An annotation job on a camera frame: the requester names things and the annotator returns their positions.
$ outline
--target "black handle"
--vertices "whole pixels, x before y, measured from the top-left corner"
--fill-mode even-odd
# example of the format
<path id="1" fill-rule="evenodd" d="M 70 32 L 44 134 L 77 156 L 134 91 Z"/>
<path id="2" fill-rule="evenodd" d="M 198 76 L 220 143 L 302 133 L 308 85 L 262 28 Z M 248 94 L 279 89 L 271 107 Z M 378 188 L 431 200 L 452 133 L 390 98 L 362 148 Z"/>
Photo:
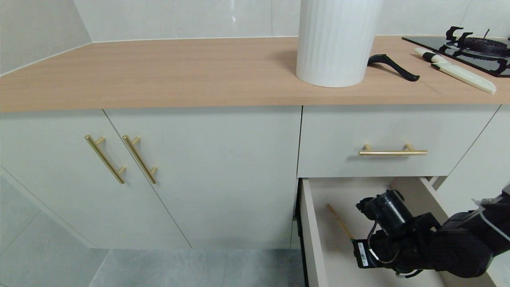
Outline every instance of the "black handle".
<path id="1" fill-rule="evenodd" d="M 397 63 L 393 62 L 393 60 L 390 59 L 390 57 L 388 57 L 386 54 L 376 54 L 368 58 L 368 64 L 370 65 L 373 63 L 383 63 L 389 65 L 390 67 L 394 68 L 395 71 L 397 71 L 402 77 L 404 77 L 404 79 L 410 82 L 416 82 L 420 79 L 420 76 L 409 73 Z"/>

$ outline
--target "gold handle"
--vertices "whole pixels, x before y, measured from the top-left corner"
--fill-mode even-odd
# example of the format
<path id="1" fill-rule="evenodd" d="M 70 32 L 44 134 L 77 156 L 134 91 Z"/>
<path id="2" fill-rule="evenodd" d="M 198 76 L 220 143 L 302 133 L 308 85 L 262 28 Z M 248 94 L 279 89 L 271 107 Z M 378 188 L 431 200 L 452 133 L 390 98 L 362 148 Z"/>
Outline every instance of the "gold handle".
<path id="1" fill-rule="evenodd" d="M 365 144 L 359 151 L 360 155 L 427 155 L 426 150 L 415 150 L 410 143 L 405 144 L 404 150 L 400 151 L 373 151 L 369 145 Z"/>
<path id="2" fill-rule="evenodd" d="M 119 169 L 119 171 L 115 171 L 113 164 L 108 160 L 108 158 L 104 155 L 103 151 L 99 148 L 99 145 L 105 141 L 104 137 L 100 137 L 98 140 L 94 140 L 91 135 L 86 135 L 85 139 L 90 144 L 92 149 L 96 152 L 99 158 L 105 163 L 106 167 L 112 172 L 113 176 L 120 182 L 120 184 L 124 184 L 125 181 L 120 175 L 126 170 L 126 167 L 123 166 Z"/>
<path id="3" fill-rule="evenodd" d="M 135 160 L 138 162 L 138 164 L 142 167 L 143 169 L 143 172 L 145 172 L 145 174 L 147 175 L 147 177 L 149 178 L 150 182 L 152 184 L 156 184 L 156 179 L 154 178 L 154 174 L 156 173 L 156 171 L 158 170 L 157 167 L 153 167 L 152 170 L 149 171 L 149 169 L 147 168 L 147 165 L 145 164 L 145 162 L 143 162 L 143 159 L 142 157 L 140 156 L 140 154 L 138 153 L 138 151 L 136 150 L 135 148 L 135 145 L 137 143 L 140 142 L 140 138 L 139 137 L 135 137 L 135 139 L 133 139 L 131 141 L 131 139 L 129 138 L 128 135 L 125 135 L 122 137 L 122 139 L 124 140 L 124 142 L 126 143 L 126 146 L 127 148 L 131 151 L 131 153 L 133 154 L 133 156 L 135 157 Z"/>

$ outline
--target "wooden countertop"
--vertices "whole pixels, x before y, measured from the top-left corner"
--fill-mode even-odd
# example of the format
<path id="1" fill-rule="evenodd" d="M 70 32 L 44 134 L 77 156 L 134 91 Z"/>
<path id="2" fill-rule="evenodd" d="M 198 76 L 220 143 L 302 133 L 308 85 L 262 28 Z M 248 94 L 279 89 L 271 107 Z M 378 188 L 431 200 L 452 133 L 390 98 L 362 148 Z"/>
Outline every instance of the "wooden countertop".
<path id="1" fill-rule="evenodd" d="M 410 72 L 368 67 L 361 84 L 324 88 L 295 75 L 297 38 L 179 39 L 92 43 L 0 78 L 0 111 L 367 104 L 510 104 L 510 79 L 464 64 L 497 86 L 491 95 L 441 73 L 399 36 L 377 36 Z"/>

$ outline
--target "barcode label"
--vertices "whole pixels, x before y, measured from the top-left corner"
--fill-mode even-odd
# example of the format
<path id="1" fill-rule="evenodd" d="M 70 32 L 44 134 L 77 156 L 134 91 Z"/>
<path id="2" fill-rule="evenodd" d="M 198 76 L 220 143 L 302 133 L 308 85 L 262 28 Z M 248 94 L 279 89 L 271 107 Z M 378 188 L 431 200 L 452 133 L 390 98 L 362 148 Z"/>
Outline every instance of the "barcode label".
<path id="1" fill-rule="evenodd" d="M 368 266 L 367 254 L 365 253 L 365 247 L 363 247 L 363 243 L 358 242 L 358 248 L 360 249 L 361 262 L 363 262 L 363 266 Z"/>

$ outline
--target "open drawer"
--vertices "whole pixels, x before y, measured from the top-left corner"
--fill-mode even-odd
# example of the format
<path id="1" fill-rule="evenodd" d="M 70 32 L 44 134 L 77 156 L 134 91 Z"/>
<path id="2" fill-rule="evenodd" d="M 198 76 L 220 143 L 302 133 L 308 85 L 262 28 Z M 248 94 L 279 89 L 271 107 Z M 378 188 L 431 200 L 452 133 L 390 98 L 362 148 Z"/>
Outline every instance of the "open drawer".
<path id="1" fill-rule="evenodd" d="M 416 277 L 403 279 L 389 269 L 358 268 L 352 243 L 326 204 L 335 209 L 352 235 L 359 239 L 367 237 L 373 221 L 359 212 L 355 204 L 389 188 L 401 192 L 415 216 L 431 212 L 442 224 L 448 216 L 441 208 L 439 195 L 425 178 L 305 178 L 299 186 L 296 216 L 308 286 L 494 286 L 487 274 L 463 279 L 446 272 L 427 270 Z"/>

